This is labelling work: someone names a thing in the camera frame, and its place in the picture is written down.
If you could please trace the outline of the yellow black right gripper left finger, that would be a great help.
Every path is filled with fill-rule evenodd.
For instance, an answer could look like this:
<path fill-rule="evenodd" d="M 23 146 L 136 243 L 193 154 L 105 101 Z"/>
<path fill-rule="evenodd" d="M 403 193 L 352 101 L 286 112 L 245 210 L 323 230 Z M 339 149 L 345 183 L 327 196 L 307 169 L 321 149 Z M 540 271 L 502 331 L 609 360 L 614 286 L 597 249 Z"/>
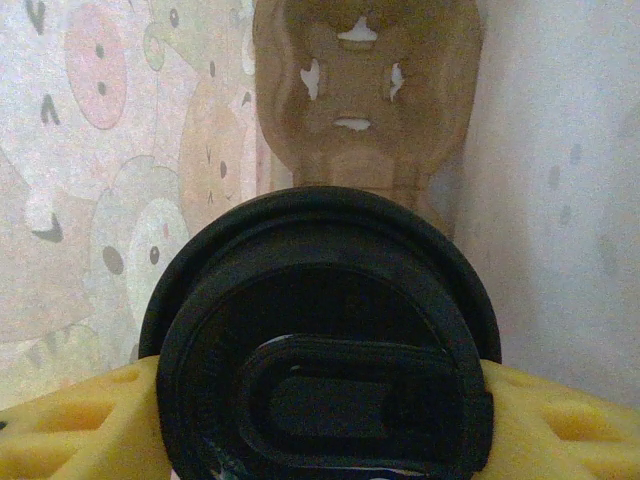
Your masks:
<path fill-rule="evenodd" d="M 0 411 L 0 480 L 171 480 L 157 366 L 146 357 Z"/>

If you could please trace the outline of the brown cardboard cup carrier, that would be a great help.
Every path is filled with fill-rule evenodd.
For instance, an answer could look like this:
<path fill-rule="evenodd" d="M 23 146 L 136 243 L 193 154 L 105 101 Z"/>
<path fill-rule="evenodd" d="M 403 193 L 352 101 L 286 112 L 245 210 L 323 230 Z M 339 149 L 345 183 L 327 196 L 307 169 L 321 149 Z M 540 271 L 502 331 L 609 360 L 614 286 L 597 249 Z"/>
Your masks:
<path fill-rule="evenodd" d="M 476 0 L 254 0 L 257 114 L 297 186 L 369 191 L 449 228 L 431 178 L 462 149 Z"/>

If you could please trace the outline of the white cartoon print paper bag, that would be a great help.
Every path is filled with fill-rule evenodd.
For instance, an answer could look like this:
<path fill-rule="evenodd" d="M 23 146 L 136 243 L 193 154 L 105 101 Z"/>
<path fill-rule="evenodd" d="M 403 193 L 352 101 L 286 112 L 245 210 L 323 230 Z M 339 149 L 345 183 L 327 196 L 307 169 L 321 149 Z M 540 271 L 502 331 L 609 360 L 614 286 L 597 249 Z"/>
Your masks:
<path fill-rule="evenodd" d="M 0 411 L 146 358 L 186 244 L 305 187 L 450 240 L 491 362 L 640 410 L 640 0 L 476 2 L 442 231 L 294 184 L 258 119 L 254 0 L 0 0 Z"/>

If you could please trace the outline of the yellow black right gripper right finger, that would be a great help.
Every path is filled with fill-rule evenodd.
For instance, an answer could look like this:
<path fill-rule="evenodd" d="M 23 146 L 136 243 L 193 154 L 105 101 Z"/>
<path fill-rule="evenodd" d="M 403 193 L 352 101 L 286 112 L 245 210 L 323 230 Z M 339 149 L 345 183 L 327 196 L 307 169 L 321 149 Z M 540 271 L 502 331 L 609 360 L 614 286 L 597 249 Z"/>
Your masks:
<path fill-rule="evenodd" d="M 640 410 L 481 364 L 495 414 L 479 480 L 640 480 Z"/>

